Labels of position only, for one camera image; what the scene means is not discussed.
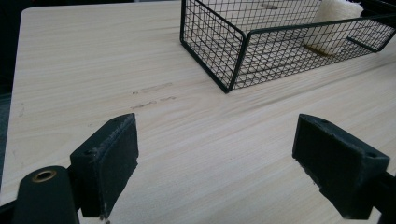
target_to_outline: metal grid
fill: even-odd
[[[319,4],[183,0],[180,40],[228,92],[378,52],[395,34],[396,9],[379,15],[365,8],[362,15],[370,16],[312,23]]]

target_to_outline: scratch mark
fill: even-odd
[[[18,117],[23,117],[23,114],[24,114],[24,106],[22,107],[22,110],[20,111],[20,114],[18,115]]]
[[[172,82],[168,82],[168,83],[165,83],[165,84],[162,84],[162,85],[158,85],[158,86],[147,87],[147,88],[144,88],[144,89],[141,89],[141,90],[138,90],[138,91],[133,91],[132,95],[137,95],[139,93],[147,93],[147,92],[150,92],[150,91],[158,91],[160,89],[163,89],[163,88],[166,88],[166,87],[170,87],[172,85],[173,85]]]
[[[154,101],[150,101],[150,102],[145,103],[145,104],[138,104],[138,105],[132,106],[131,108],[132,109],[137,109],[137,108],[142,108],[142,107],[147,106],[147,105],[155,105],[155,104],[157,104],[157,101],[154,100]]]
[[[168,97],[168,98],[162,98],[162,99],[160,99],[161,102],[168,101],[168,100],[176,100],[176,97],[175,97],[175,96],[170,96],[170,97]]]

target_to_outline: wooden table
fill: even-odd
[[[68,166],[107,120],[134,112],[139,165],[111,223],[376,223],[375,209],[343,220],[291,149],[306,113],[388,154],[396,173],[396,42],[224,94],[181,47],[179,16],[179,2],[23,12],[1,204],[25,175]]]

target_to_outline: light wood tabletop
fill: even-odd
[[[299,114],[391,157],[396,42],[381,52],[224,94],[181,46],[180,2],[22,13],[1,204],[34,170],[107,120],[136,113],[138,166],[111,223],[376,223],[343,220],[291,157]],[[100,223],[80,218],[81,223]]]

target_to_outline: black plastic part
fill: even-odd
[[[79,223],[67,170],[49,166],[27,175],[20,184],[12,223]]]
[[[11,224],[14,216],[15,201],[6,203],[0,207],[0,221],[2,224]]]
[[[108,217],[138,157],[134,114],[108,121],[70,155],[84,217]]]
[[[396,223],[396,177],[385,173],[373,183],[373,203],[382,213],[379,224]]]
[[[344,218],[370,216],[373,183],[386,172],[387,155],[325,119],[300,115],[292,157]]]

